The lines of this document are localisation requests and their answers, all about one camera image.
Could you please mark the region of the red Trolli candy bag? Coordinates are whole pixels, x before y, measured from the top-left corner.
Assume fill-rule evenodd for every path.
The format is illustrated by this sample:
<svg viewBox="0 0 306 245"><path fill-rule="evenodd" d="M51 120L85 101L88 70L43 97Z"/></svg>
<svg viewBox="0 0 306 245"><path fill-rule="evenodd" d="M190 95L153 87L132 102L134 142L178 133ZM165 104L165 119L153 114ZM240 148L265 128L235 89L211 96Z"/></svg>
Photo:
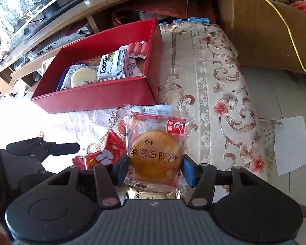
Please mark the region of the red Trolli candy bag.
<svg viewBox="0 0 306 245"><path fill-rule="evenodd" d="M113 164L126 152L125 141L113 130L109 130L98 144L94 153L84 157L76 156L72 159L73 165L81 170L91 170L99 164Z"/></svg>

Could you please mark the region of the blue wafer biscuit pack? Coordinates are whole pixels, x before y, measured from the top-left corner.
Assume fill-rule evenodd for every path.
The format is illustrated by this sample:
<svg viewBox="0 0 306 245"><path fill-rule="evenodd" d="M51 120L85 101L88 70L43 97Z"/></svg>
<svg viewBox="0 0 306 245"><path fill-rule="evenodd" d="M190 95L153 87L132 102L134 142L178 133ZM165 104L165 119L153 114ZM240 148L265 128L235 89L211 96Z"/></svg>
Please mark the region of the blue wafer biscuit pack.
<svg viewBox="0 0 306 245"><path fill-rule="evenodd" d="M85 63L85 62L79 62L79 63L77 63L76 65L88 66L88 64ZM68 73L68 71L69 71L70 68L71 68L71 67L66 68L66 70L65 70L64 73L62 74L62 77L61 77L61 79L60 79L60 81L59 81L59 83L58 83L58 85L57 85L56 91L60 91L60 90L61 90L62 85L63 85L63 82L64 82L64 79L66 78L66 75L67 75L67 73Z"/></svg>

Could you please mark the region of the orange meat floss cake pack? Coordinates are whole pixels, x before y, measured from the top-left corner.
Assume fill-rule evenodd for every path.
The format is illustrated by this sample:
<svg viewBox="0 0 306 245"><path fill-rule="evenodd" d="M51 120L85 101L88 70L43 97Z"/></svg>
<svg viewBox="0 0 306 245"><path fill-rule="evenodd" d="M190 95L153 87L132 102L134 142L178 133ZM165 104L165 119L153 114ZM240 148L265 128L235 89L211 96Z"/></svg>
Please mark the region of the orange meat floss cake pack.
<svg viewBox="0 0 306 245"><path fill-rule="evenodd" d="M181 173L195 117L170 105L127 105L125 140L129 169L125 183L141 191L185 195Z"/></svg>

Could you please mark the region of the round rice cracker pack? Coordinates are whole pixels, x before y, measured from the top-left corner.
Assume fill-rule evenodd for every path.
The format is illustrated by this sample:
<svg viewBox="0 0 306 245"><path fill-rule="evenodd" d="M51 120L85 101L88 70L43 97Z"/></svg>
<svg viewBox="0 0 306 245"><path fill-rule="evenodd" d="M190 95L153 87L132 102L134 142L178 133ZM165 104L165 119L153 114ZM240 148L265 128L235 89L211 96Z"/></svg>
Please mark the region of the round rice cracker pack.
<svg viewBox="0 0 306 245"><path fill-rule="evenodd" d="M61 90L85 86L98 81L96 74L99 66L72 65L70 67Z"/></svg>

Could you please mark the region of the white Kaprons wafer pack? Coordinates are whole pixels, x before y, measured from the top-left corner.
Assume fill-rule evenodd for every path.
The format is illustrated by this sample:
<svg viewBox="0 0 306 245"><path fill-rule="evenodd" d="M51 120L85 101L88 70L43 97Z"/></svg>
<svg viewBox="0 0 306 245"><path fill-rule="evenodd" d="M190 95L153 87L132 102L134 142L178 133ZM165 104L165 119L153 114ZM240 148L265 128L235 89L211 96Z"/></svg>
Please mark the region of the white Kaprons wafer pack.
<svg viewBox="0 0 306 245"><path fill-rule="evenodd" d="M110 54L105 54L101 57L99 68L97 71L98 81L107 81L113 79L123 79L118 78L121 72L118 71L118 57L119 51L112 52Z"/></svg>

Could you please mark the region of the silver snack pouch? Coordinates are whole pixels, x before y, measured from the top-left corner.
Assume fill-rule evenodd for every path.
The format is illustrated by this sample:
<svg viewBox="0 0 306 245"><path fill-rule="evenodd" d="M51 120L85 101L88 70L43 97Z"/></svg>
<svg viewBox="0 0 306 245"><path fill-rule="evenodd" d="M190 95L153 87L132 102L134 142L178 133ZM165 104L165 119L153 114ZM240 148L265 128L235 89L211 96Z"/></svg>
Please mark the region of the silver snack pouch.
<svg viewBox="0 0 306 245"><path fill-rule="evenodd" d="M142 71L137 65L136 59L146 59L146 55L138 54L135 55L133 52L129 53L127 46L122 46L118 49L119 58L117 68L121 74L118 78L142 76Z"/></svg>

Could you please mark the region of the pink sausage pack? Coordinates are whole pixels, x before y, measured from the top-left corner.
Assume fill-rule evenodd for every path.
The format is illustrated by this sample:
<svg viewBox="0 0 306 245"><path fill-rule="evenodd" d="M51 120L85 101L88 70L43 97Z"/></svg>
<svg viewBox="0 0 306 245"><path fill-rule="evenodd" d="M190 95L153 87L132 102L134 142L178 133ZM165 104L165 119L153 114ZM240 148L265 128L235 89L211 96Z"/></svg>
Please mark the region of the pink sausage pack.
<svg viewBox="0 0 306 245"><path fill-rule="evenodd" d="M149 51L149 43L145 41L130 43L126 49L128 51L127 54L129 57L133 59L137 58L146 59L146 56Z"/></svg>

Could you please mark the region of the golden snack packet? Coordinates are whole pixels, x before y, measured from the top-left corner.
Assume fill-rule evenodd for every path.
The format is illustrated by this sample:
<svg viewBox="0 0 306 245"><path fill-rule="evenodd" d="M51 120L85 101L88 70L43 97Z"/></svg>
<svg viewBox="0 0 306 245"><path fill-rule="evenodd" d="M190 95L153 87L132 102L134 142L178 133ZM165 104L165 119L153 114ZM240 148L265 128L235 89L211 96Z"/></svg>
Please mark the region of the golden snack packet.
<svg viewBox="0 0 306 245"><path fill-rule="evenodd" d="M166 193L157 193L153 191L142 190L136 187L127 186L124 198L139 200L173 200L180 199L181 195L173 191L169 191Z"/></svg>

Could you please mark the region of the white paper sheet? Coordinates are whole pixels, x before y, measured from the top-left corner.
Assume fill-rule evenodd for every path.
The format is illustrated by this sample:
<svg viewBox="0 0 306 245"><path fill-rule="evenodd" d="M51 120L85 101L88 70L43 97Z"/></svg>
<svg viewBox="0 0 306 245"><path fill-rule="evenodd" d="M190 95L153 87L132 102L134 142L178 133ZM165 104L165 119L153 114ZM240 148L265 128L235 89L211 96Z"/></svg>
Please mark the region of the white paper sheet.
<svg viewBox="0 0 306 245"><path fill-rule="evenodd" d="M304 117L284 118L276 122L274 152L279 176L306 165Z"/></svg>

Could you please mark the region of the red cardboard box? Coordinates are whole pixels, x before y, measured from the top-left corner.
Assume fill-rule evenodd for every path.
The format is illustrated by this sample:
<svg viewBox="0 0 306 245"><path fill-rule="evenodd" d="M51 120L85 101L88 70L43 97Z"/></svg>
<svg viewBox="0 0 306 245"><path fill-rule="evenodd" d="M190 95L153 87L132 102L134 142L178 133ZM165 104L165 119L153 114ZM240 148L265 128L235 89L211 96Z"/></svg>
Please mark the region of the red cardboard box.
<svg viewBox="0 0 306 245"><path fill-rule="evenodd" d="M31 100L50 114L156 105L161 50L156 18L81 39L58 52Z"/></svg>

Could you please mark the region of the silver media player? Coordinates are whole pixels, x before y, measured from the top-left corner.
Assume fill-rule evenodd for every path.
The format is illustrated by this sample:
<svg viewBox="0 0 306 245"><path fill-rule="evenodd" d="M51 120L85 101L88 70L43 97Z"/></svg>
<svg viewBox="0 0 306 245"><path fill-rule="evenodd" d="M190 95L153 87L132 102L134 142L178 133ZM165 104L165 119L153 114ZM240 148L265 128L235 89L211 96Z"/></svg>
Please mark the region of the silver media player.
<svg viewBox="0 0 306 245"><path fill-rule="evenodd" d="M43 55L53 49L56 49L62 45L73 42L75 40L84 38L93 33L92 27L86 22L82 26L68 26L56 34L45 39L37 47L34 47L27 53L27 57L30 60L34 60L40 55Z"/></svg>

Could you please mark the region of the brown cardboard box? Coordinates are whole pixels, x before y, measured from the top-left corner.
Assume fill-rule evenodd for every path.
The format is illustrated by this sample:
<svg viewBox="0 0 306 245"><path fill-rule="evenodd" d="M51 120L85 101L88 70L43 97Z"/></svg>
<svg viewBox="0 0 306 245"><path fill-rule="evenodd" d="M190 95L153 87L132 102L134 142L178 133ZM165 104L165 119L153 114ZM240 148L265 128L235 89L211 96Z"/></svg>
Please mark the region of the brown cardboard box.
<svg viewBox="0 0 306 245"><path fill-rule="evenodd" d="M304 73L306 13L264 0L233 0L231 41L241 65Z"/></svg>

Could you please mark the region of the blue foam mat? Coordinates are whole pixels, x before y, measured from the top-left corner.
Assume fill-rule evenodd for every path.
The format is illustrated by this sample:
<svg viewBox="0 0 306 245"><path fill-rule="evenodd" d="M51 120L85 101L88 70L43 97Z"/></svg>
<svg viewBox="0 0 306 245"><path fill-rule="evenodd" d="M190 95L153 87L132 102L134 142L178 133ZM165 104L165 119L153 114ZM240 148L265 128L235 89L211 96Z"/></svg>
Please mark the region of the blue foam mat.
<svg viewBox="0 0 306 245"><path fill-rule="evenodd" d="M210 19L203 17L203 18L197 18L197 17L188 17L187 19L175 19L172 20L171 23L162 22L159 24L159 26L180 26L183 23L208 23L210 24Z"/></svg>

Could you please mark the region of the wooden TV stand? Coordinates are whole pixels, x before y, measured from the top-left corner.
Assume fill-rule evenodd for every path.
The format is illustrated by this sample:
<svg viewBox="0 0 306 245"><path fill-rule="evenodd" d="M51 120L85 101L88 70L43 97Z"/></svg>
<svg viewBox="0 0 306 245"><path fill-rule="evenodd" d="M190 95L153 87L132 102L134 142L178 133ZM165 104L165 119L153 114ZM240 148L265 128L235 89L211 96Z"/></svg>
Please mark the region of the wooden TV stand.
<svg viewBox="0 0 306 245"><path fill-rule="evenodd" d="M57 55L61 46L56 49L52 49L47 53L38 56L35 60L28 62L22 68L12 71L13 63L28 53L33 48L37 47L45 39L53 36L60 30L86 19L93 32L98 33L98 24L101 20L95 20L94 15L110 7L119 5L121 3L129 2L133 0L87 0L79 3L75 7L66 11L64 14L53 20L51 23L42 28L38 33L27 41L19 43L9 54L8 58L0 63L0 93L2 95L8 95L15 92L14 86L16 81L26 77L33 73L42 66L42 63L52 56ZM217 0L217 4L221 6L221 9L226 8L226 3L229 2L229 11L232 11L232 0Z"/></svg>

